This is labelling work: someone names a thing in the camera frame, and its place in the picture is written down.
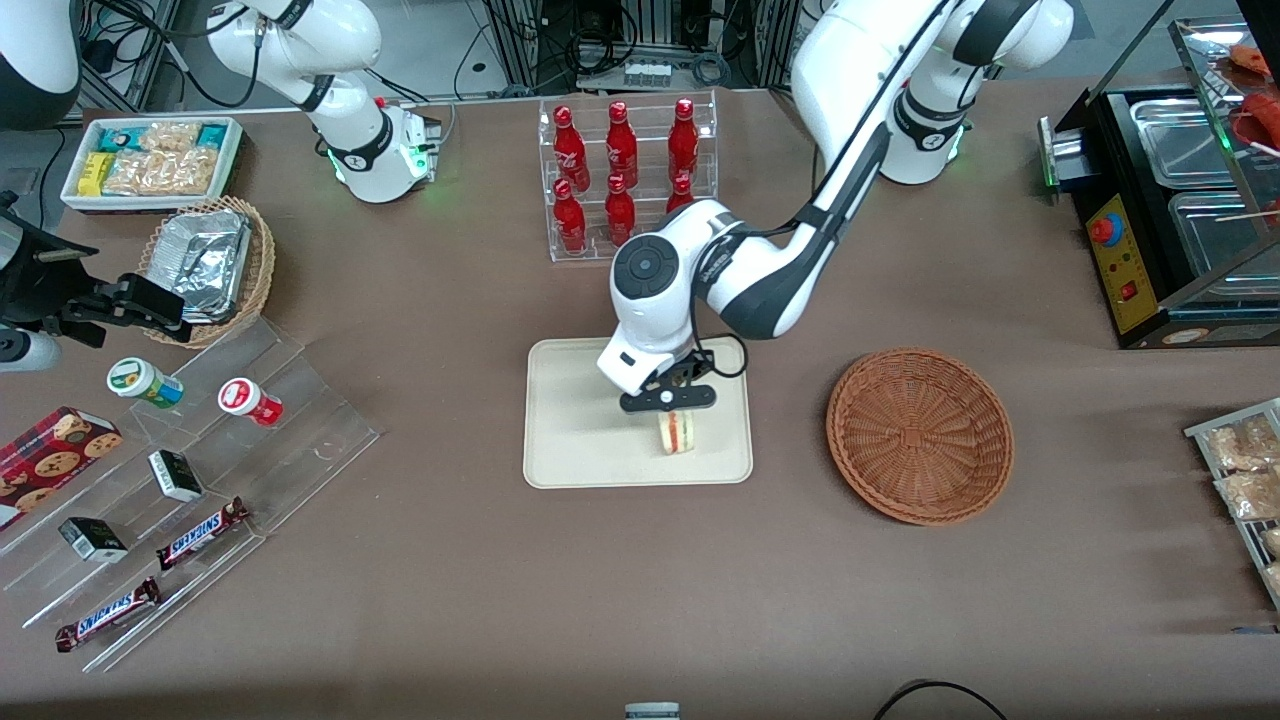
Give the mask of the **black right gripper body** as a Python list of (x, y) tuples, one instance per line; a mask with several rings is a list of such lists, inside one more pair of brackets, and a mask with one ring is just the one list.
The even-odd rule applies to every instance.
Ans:
[(83, 260), (95, 247), (65, 241), (19, 218), (12, 206), (17, 195), (1, 193), (3, 324), (38, 329), (76, 300), (93, 292), (97, 281)]

